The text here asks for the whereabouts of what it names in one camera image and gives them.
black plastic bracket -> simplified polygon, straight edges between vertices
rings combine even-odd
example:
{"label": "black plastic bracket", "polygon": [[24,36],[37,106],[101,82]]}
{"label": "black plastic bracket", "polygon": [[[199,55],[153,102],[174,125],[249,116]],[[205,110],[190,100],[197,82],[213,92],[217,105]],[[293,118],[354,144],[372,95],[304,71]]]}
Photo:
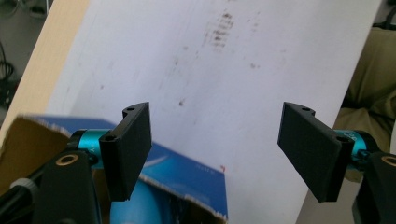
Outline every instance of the black plastic bracket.
{"label": "black plastic bracket", "polygon": [[151,149],[149,103],[122,111],[122,122],[99,139],[110,200],[128,200]]}
{"label": "black plastic bracket", "polygon": [[354,141],[315,118],[315,111],[284,103],[277,141],[317,200],[335,202]]}
{"label": "black plastic bracket", "polygon": [[33,216],[42,223],[101,223],[85,152],[66,151],[45,165]]}
{"label": "black plastic bracket", "polygon": [[396,156],[370,155],[364,179],[353,204],[355,223],[396,223]]}

black cable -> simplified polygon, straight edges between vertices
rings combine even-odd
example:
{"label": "black cable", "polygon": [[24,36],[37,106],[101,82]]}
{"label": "black cable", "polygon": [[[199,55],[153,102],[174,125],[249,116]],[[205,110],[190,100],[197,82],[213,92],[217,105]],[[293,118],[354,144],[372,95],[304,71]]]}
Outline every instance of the black cable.
{"label": "black cable", "polygon": [[9,77],[14,73],[14,66],[7,62],[6,54],[4,52],[3,44],[0,41],[0,68],[3,75],[0,77],[1,81],[7,81]]}
{"label": "black cable", "polygon": [[32,203],[29,189],[15,186],[0,198],[0,223],[5,223],[15,212]]}
{"label": "black cable", "polygon": [[26,206],[20,211],[15,212],[14,216],[11,217],[5,224],[32,223],[34,211],[35,206],[33,204]]}
{"label": "black cable", "polygon": [[396,14],[396,7],[392,9],[392,11],[388,14],[387,19],[385,20],[386,30],[391,30],[392,28],[394,28],[394,25],[392,25],[392,20],[395,14]]}

beige fabric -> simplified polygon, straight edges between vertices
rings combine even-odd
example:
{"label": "beige fabric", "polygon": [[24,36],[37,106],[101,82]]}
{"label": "beige fabric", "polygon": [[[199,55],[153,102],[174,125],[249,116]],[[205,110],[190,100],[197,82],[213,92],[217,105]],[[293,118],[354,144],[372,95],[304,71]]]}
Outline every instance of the beige fabric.
{"label": "beige fabric", "polygon": [[[396,32],[374,28],[370,32],[334,129],[369,133],[379,148],[389,152],[396,118]],[[360,182],[359,172],[346,178]]]}

table surface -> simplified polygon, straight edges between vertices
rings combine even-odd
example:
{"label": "table surface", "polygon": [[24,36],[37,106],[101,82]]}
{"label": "table surface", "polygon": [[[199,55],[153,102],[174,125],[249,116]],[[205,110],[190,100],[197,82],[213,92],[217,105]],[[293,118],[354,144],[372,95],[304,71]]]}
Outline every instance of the table surface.
{"label": "table surface", "polygon": [[283,102],[332,126],[378,4],[55,1],[6,129],[148,101],[154,141],[225,168],[230,223],[294,223],[307,187],[276,143]]}

cardboard box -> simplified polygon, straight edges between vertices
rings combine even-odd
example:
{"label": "cardboard box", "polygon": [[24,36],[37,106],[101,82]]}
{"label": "cardboard box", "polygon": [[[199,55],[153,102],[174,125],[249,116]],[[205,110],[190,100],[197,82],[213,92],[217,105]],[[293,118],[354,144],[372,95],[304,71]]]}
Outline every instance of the cardboard box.
{"label": "cardboard box", "polygon": [[[64,150],[69,136],[80,129],[113,129],[103,119],[49,116],[17,117],[8,130],[0,158],[0,194],[10,183],[26,177]],[[153,143],[140,179],[186,202],[190,218],[200,216],[208,223],[226,223],[227,200],[224,173]],[[109,201],[103,172],[94,172],[104,223]]]}

